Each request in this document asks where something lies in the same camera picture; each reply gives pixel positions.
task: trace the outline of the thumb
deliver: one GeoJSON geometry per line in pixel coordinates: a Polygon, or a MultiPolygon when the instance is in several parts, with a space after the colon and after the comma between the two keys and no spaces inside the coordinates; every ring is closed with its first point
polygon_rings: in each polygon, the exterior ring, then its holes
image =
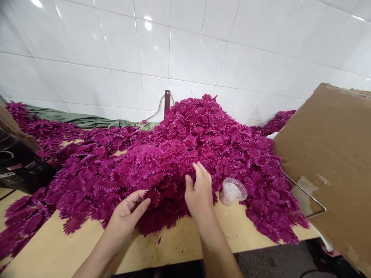
{"type": "Polygon", "coordinates": [[[147,198],[143,202],[137,206],[137,208],[131,213],[130,218],[132,221],[135,221],[135,224],[139,221],[142,215],[146,212],[149,205],[151,203],[151,199],[147,198]]]}
{"type": "Polygon", "coordinates": [[[193,191],[193,181],[189,175],[185,175],[185,191],[193,191]]]}

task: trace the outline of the pile of purple flowers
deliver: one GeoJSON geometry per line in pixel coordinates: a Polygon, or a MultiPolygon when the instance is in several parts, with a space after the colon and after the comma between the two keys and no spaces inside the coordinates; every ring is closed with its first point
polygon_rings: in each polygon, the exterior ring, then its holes
{"type": "MultiPolygon", "coordinates": [[[[19,122],[20,116],[12,114],[19,122]]],[[[28,131],[43,138],[35,130],[28,131]]],[[[214,202],[225,178],[244,184],[248,197],[241,204],[247,207],[247,217],[275,243],[280,239],[298,243],[292,227],[308,228],[280,157],[274,155],[274,141],[236,122],[210,95],[177,102],[154,131],[96,128],[83,131],[81,138],[83,142],[56,153],[54,158],[63,167],[47,188],[9,207],[7,229],[0,234],[0,259],[15,256],[55,209],[61,219],[67,219],[66,234],[89,217],[105,228],[116,205],[138,189],[148,189],[146,195],[151,198],[149,210],[138,222],[139,231],[146,235],[170,228],[189,215],[184,176],[195,179],[192,163],[197,161],[212,175],[214,202]]]]}
{"type": "Polygon", "coordinates": [[[295,112],[296,110],[280,111],[265,126],[253,127],[254,131],[260,131],[262,136],[267,136],[274,132],[279,132],[295,112]]]}
{"type": "Polygon", "coordinates": [[[39,119],[24,108],[21,102],[11,101],[6,109],[18,123],[22,132],[32,135],[39,141],[40,151],[37,153],[42,159],[49,160],[62,148],[63,141],[68,142],[79,139],[81,129],[76,124],[55,122],[39,119]]]}

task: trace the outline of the left hand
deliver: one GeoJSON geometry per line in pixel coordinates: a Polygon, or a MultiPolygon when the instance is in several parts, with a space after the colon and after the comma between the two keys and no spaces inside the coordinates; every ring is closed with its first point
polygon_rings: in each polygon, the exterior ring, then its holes
{"type": "Polygon", "coordinates": [[[146,190],[138,190],[130,194],[125,200],[117,205],[101,240],[110,253],[118,253],[130,238],[136,223],[146,212],[151,199],[144,201],[146,190]]]}

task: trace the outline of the wall tile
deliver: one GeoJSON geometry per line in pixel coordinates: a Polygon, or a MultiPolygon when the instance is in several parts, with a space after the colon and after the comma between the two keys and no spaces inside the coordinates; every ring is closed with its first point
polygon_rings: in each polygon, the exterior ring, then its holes
{"type": "Polygon", "coordinates": [[[171,28],[169,78],[193,81],[201,35],[171,28]]]}
{"type": "Polygon", "coordinates": [[[258,46],[276,52],[292,20],[295,18],[301,0],[273,0],[260,27],[258,46]]]}
{"type": "Polygon", "coordinates": [[[171,0],[134,0],[135,17],[170,26],[171,0]]]}
{"type": "Polygon", "coordinates": [[[70,110],[67,108],[66,103],[64,102],[49,102],[44,100],[30,100],[30,99],[21,99],[21,98],[5,98],[7,102],[13,100],[14,102],[23,102],[28,105],[33,105],[41,108],[52,108],[55,110],[60,110],[63,112],[69,113],[70,110]]]}
{"type": "Polygon", "coordinates": [[[327,6],[317,0],[304,0],[283,37],[278,53],[297,57],[327,6]]]}
{"type": "Polygon", "coordinates": [[[140,74],[112,71],[112,76],[120,107],[144,110],[140,74]]]}
{"type": "Polygon", "coordinates": [[[43,60],[63,102],[119,107],[111,71],[43,60]]]}
{"type": "Polygon", "coordinates": [[[343,76],[339,78],[334,84],[337,87],[345,89],[353,89],[356,80],[359,78],[359,75],[354,73],[344,72],[343,76]]]}
{"type": "Polygon", "coordinates": [[[94,0],[98,9],[115,12],[118,14],[135,16],[134,0],[94,0]]]}
{"type": "Polygon", "coordinates": [[[134,109],[121,109],[122,119],[128,120],[130,122],[141,122],[146,117],[144,114],[144,110],[134,110],[134,109]]]}
{"type": "Polygon", "coordinates": [[[229,107],[233,99],[235,89],[216,86],[213,97],[217,96],[216,102],[220,104],[224,111],[229,113],[229,107]]]}
{"type": "Polygon", "coordinates": [[[305,100],[265,94],[259,104],[249,111],[251,120],[269,121],[278,111],[296,110],[305,100]]]}
{"type": "Polygon", "coordinates": [[[191,97],[192,82],[169,79],[168,90],[170,90],[174,101],[181,101],[191,97]]]}
{"type": "Polygon", "coordinates": [[[28,48],[34,57],[75,62],[53,1],[13,0],[12,7],[29,38],[28,48]]]}
{"type": "Polygon", "coordinates": [[[227,42],[201,36],[194,82],[216,85],[227,42]]]}
{"type": "Polygon", "coordinates": [[[84,105],[75,103],[68,103],[67,107],[69,108],[71,113],[96,115],[110,120],[122,119],[121,109],[116,107],[84,105]]]}
{"type": "Polygon", "coordinates": [[[260,105],[265,96],[263,93],[231,89],[232,102],[227,112],[233,118],[251,119],[251,115],[255,113],[256,107],[260,105]]]}
{"type": "Polygon", "coordinates": [[[335,8],[350,13],[353,8],[357,5],[358,0],[331,0],[329,3],[335,8]]]}
{"type": "Polygon", "coordinates": [[[272,59],[272,53],[230,42],[217,85],[264,92],[272,59]]]}
{"type": "Polygon", "coordinates": [[[353,86],[357,90],[371,91],[371,78],[359,76],[353,86]]]}
{"type": "Polygon", "coordinates": [[[170,27],[136,20],[141,73],[168,77],[170,27]]]}
{"type": "Polygon", "coordinates": [[[67,1],[56,1],[64,30],[77,63],[108,68],[107,51],[95,9],[67,1]]]}
{"type": "Polygon", "coordinates": [[[202,34],[228,40],[240,0],[213,0],[206,3],[202,34]]]}
{"type": "Polygon", "coordinates": [[[3,1],[0,5],[0,52],[31,56],[20,35],[20,25],[9,2],[3,1]]]}
{"type": "Polygon", "coordinates": [[[287,71],[282,72],[284,75],[278,83],[276,91],[272,92],[273,94],[307,99],[320,83],[336,85],[344,74],[340,70],[297,59],[291,59],[287,62],[287,71]]]}
{"type": "Polygon", "coordinates": [[[354,72],[371,76],[371,47],[367,49],[354,67],[354,72]]]}
{"type": "MultiPolygon", "coordinates": [[[[155,111],[144,111],[144,113],[145,113],[145,117],[149,118],[156,112],[155,111]]],[[[164,112],[158,112],[157,115],[149,119],[148,122],[161,122],[164,119],[164,115],[165,115],[164,112]]]]}
{"type": "Polygon", "coordinates": [[[215,90],[215,86],[200,84],[200,83],[193,83],[192,85],[192,98],[202,98],[204,94],[213,95],[215,90]]]}
{"type": "Polygon", "coordinates": [[[241,0],[230,40],[276,52],[301,0],[241,0]]]}
{"type": "Polygon", "coordinates": [[[328,65],[327,61],[339,54],[338,30],[347,16],[345,12],[328,7],[317,22],[308,43],[300,51],[299,57],[328,65]]]}
{"type": "Polygon", "coordinates": [[[244,124],[246,126],[264,126],[267,122],[263,122],[263,121],[256,121],[256,120],[246,120],[246,119],[235,119],[237,122],[239,122],[240,124],[244,124]]]}
{"type": "Polygon", "coordinates": [[[172,0],[171,27],[201,34],[206,0],[172,0]]]}
{"type": "Polygon", "coordinates": [[[353,16],[348,16],[338,26],[332,43],[334,44],[334,49],[331,49],[331,54],[322,64],[333,68],[354,71],[355,65],[371,46],[371,25],[353,16]]]}
{"type": "Polygon", "coordinates": [[[61,101],[41,60],[0,53],[0,65],[0,87],[4,97],[61,101]]]}
{"type": "Polygon", "coordinates": [[[262,25],[272,0],[241,0],[230,41],[248,46],[259,46],[262,25]]]}
{"type": "Polygon", "coordinates": [[[371,1],[359,0],[357,5],[352,10],[352,14],[364,20],[371,20],[371,1]]]}
{"type": "MultiPolygon", "coordinates": [[[[148,111],[157,111],[160,99],[165,94],[168,87],[168,79],[142,75],[142,88],[144,98],[144,109],[148,111]]],[[[165,101],[162,101],[161,111],[164,109],[165,101]]]]}
{"type": "Polygon", "coordinates": [[[140,73],[135,19],[98,11],[110,68],[140,73]]]}
{"type": "Polygon", "coordinates": [[[262,121],[256,121],[256,120],[246,120],[243,124],[247,126],[264,126],[267,122],[262,122],[262,121]]]}

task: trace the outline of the hand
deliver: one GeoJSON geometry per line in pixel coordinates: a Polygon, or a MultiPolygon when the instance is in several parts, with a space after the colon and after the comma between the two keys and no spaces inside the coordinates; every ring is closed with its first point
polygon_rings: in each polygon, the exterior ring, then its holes
{"type": "Polygon", "coordinates": [[[130,194],[117,205],[101,240],[107,244],[109,252],[117,253],[130,238],[136,223],[151,203],[151,199],[142,202],[146,190],[130,194]]]}
{"type": "Polygon", "coordinates": [[[196,224],[215,217],[213,194],[211,192],[211,175],[200,162],[193,163],[196,171],[196,183],[193,185],[189,175],[185,177],[185,202],[196,224]]]}

